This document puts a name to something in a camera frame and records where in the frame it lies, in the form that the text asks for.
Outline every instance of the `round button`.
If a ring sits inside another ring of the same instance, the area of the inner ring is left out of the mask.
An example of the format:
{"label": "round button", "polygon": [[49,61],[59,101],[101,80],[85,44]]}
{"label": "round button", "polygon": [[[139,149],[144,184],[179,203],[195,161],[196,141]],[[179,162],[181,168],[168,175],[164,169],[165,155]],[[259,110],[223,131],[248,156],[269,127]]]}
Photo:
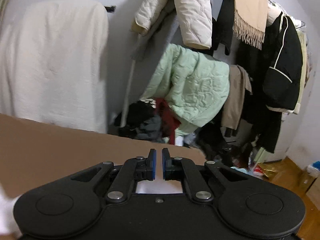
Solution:
{"label": "round button", "polygon": [[49,216],[62,215],[73,207],[73,199],[63,194],[43,196],[36,203],[37,210]]}
{"label": "round button", "polygon": [[251,211],[260,215],[273,215],[283,208],[280,198],[265,193],[253,194],[245,202]]}
{"label": "round button", "polygon": [[211,198],[211,193],[208,191],[199,191],[196,193],[198,199],[209,199]]}
{"label": "round button", "polygon": [[120,199],[123,197],[123,193],[121,191],[111,191],[108,193],[108,198],[111,199]]}

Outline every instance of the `cream quilted jacket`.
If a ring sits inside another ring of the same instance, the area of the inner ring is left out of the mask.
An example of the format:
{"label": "cream quilted jacket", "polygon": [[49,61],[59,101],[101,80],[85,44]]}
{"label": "cream quilted jacket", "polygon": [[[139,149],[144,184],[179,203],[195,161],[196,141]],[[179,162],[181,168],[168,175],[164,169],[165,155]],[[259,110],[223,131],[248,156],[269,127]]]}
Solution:
{"label": "cream quilted jacket", "polygon": [[[168,0],[144,0],[136,12],[132,30],[145,35],[158,19]],[[195,49],[211,47],[212,12],[210,0],[174,0],[183,43]]]}

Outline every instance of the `scarf fringe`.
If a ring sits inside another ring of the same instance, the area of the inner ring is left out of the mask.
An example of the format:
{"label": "scarf fringe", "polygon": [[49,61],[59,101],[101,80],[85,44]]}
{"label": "scarf fringe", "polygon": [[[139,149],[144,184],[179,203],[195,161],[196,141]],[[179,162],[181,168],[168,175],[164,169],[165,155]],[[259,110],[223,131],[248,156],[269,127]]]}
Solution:
{"label": "scarf fringe", "polygon": [[260,31],[249,25],[235,10],[235,23],[233,25],[233,32],[238,39],[241,39],[247,44],[250,44],[257,49],[262,49],[265,32]]}

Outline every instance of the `red garment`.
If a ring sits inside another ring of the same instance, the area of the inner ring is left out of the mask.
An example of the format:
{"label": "red garment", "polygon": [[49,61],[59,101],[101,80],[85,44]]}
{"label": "red garment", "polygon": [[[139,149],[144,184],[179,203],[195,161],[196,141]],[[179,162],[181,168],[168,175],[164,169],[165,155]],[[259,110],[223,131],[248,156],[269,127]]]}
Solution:
{"label": "red garment", "polygon": [[168,103],[163,98],[156,98],[156,112],[162,120],[161,131],[163,137],[169,137],[169,144],[174,145],[174,130],[178,128],[181,123],[174,117]]}

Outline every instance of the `yellow garment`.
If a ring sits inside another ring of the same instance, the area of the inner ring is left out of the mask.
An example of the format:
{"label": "yellow garment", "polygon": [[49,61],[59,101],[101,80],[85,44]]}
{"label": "yellow garment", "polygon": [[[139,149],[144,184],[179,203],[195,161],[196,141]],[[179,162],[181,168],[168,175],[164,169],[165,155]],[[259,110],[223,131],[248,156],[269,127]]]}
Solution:
{"label": "yellow garment", "polygon": [[301,31],[297,31],[297,33],[298,33],[299,40],[301,43],[303,63],[302,63],[302,69],[301,69],[299,97],[298,97],[296,107],[293,111],[293,113],[295,113],[295,114],[299,114],[300,107],[301,107],[304,84],[306,81],[307,56],[308,56],[307,55],[307,45],[306,45],[306,35],[304,32],[301,32]]}

